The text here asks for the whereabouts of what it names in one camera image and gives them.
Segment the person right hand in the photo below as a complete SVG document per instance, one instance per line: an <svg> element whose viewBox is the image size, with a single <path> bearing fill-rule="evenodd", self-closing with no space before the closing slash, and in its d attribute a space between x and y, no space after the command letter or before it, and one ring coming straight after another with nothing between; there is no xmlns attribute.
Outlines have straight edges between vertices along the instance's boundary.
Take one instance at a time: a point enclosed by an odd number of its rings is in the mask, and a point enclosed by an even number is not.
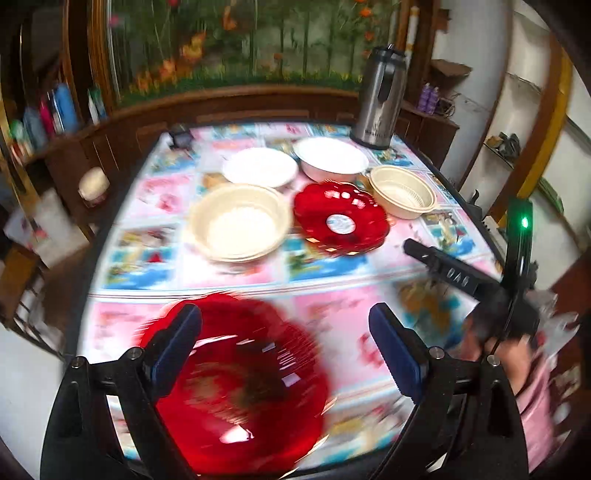
<svg viewBox="0 0 591 480"><path fill-rule="evenodd" d="M547 388L546 357L540 348L531 346L529 336L524 335L520 340L504 340L493 350L496 342L496 338L491 338L486 343L479 340L474 317L470 314L464 322L464 336L459 347L459 356L467 361L477 361L482 355L496 356L516 396L534 394Z"/></svg>

